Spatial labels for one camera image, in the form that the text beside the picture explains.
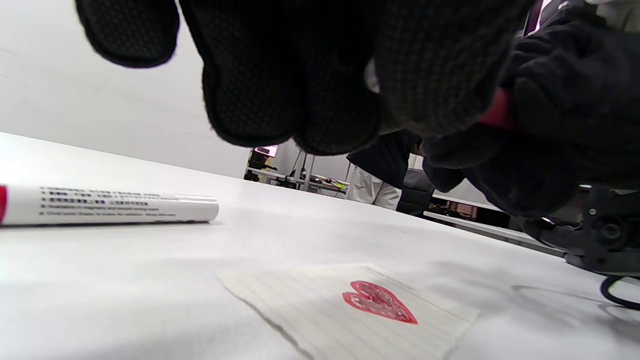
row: chair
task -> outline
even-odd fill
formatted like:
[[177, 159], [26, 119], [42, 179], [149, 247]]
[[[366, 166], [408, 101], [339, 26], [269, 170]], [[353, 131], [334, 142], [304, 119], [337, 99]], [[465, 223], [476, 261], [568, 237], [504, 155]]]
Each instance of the chair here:
[[429, 209], [434, 186], [422, 170], [410, 168], [404, 176], [402, 195], [396, 211], [414, 217], [422, 217]]

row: black glove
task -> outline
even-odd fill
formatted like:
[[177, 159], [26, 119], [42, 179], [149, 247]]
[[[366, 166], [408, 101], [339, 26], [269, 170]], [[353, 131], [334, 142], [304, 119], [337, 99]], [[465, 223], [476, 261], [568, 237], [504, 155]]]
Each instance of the black glove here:
[[423, 139], [440, 191], [465, 177], [507, 213], [536, 218], [578, 184], [640, 189], [640, 35], [571, 10], [519, 41], [501, 86], [520, 133], [477, 124]]
[[[180, 0], [204, 61], [213, 128], [226, 141], [295, 137], [312, 154], [378, 133], [454, 133], [487, 109], [534, 0]], [[76, 0], [93, 48], [134, 68], [175, 49], [174, 0]], [[363, 73], [374, 57], [381, 97]]]

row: red object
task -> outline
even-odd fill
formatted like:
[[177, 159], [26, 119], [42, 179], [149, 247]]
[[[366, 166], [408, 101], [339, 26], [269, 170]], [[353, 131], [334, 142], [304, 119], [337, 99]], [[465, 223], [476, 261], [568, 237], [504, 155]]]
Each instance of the red object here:
[[514, 120], [512, 101], [511, 94], [507, 90], [498, 88], [493, 96], [491, 108], [478, 122], [509, 131], [520, 131], [520, 127]]
[[0, 224], [4, 220], [4, 214], [6, 213], [7, 203], [7, 190], [5, 185], [0, 185]]
[[382, 286], [368, 281], [353, 281], [351, 287], [356, 292], [342, 293], [342, 298], [356, 309], [399, 322], [418, 323], [409, 308]]

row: white table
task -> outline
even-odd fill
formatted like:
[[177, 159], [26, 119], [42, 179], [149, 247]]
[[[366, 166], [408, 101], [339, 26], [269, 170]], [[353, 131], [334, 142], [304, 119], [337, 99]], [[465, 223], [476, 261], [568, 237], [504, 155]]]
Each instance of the white table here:
[[428, 211], [424, 212], [424, 216], [450, 222], [452, 224], [456, 224], [463, 228], [473, 229], [476, 231], [480, 231], [482, 233], [500, 236], [507, 240], [521, 241], [521, 242], [528, 243], [535, 246], [544, 246], [541, 243], [537, 242], [534, 238], [532, 238], [528, 234], [523, 233], [521, 231], [515, 231], [515, 230], [505, 229], [502, 227], [481, 224], [479, 222], [473, 222], [473, 221], [469, 221], [461, 218], [448, 217], [446, 215], [430, 213]]
[[210, 225], [0, 229], [2, 360], [303, 359], [216, 273], [331, 263], [374, 263], [478, 308], [451, 360], [640, 354], [640, 314], [554, 256], [375, 206], [18, 136], [0, 134], [0, 152], [8, 183], [221, 204]]

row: person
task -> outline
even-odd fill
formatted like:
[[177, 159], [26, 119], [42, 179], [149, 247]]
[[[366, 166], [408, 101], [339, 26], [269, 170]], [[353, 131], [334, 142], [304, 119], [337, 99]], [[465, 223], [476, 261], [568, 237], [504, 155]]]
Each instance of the person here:
[[419, 136], [400, 130], [381, 135], [373, 145], [347, 155], [355, 168], [349, 176], [346, 198], [396, 210], [409, 153], [420, 154], [420, 141]]

